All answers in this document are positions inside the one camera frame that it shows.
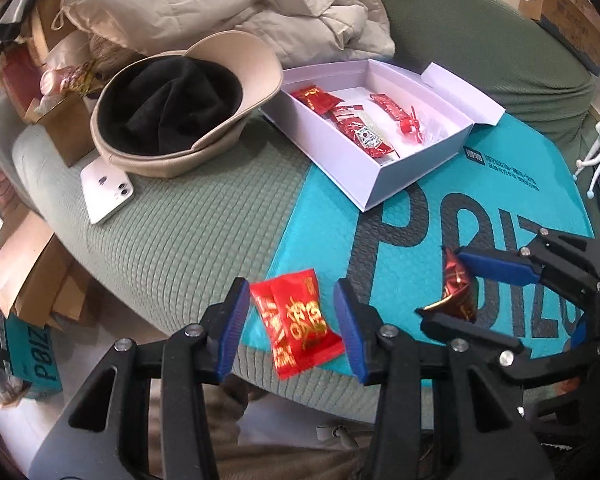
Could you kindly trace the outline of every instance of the green sofa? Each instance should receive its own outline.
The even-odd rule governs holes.
[[[397,64],[445,66],[549,137],[571,168],[586,153],[595,136],[587,115],[594,79],[534,22],[498,0],[383,1]],[[198,320],[235,276],[264,277],[310,166],[255,115],[240,143],[204,166],[172,180],[133,176],[136,199],[91,226],[79,172],[95,156],[66,168],[44,129],[24,127],[0,98],[0,161],[11,179],[77,260],[167,333]],[[584,202],[600,237],[595,202]],[[350,377],[314,369],[280,382],[270,354],[244,346],[234,371],[326,412],[374,417],[378,391]]]

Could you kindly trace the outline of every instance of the white cloth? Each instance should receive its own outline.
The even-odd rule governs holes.
[[[266,41],[285,67],[391,57],[380,0],[62,0],[77,28],[151,56],[236,28]]]

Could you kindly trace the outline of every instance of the white smartphone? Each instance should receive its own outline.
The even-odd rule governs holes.
[[[80,172],[82,193],[92,224],[100,224],[133,198],[126,173],[99,156]]]

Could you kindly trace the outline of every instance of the red snack packet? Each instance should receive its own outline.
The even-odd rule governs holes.
[[[250,290],[271,341],[274,366],[281,380],[344,352],[342,339],[322,317],[313,269],[254,283]]]
[[[332,114],[338,129],[372,158],[385,156],[394,150],[382,140],[362,105],[336,106]]]
[[[316,85],[291,92],[291,95],[302,101],[318,115],[324,115],[333,110],[343,100],[335,95],[327,94]]]
[[[369,96],[373,102],[387,112],[394,121],[398,121],[400,131],[405,135],[413,135],[415,140],[422,144],[424,138],[420,131],[420,121],[416,117],[416,110],[411,107],[411,115],[400,108],[393,99],[385,94],[371,94]]]
[[[393,99],[386,94],[371,94],[369,96],[373,102],[387,112],[394,121],[409,119],[409,114],[400,108]]]
[[[441,312],[449,316],[475,322],[478,315],[478,281],[469,274],[454,252],[442,248],[442,298],[416,309],[421,316]]]

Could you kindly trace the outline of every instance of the teal box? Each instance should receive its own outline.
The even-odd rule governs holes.
[[[30,325],[11,313],[4,322],[11,373],[31,383],[26,397],[39,399],[62,391],[48,327]]]

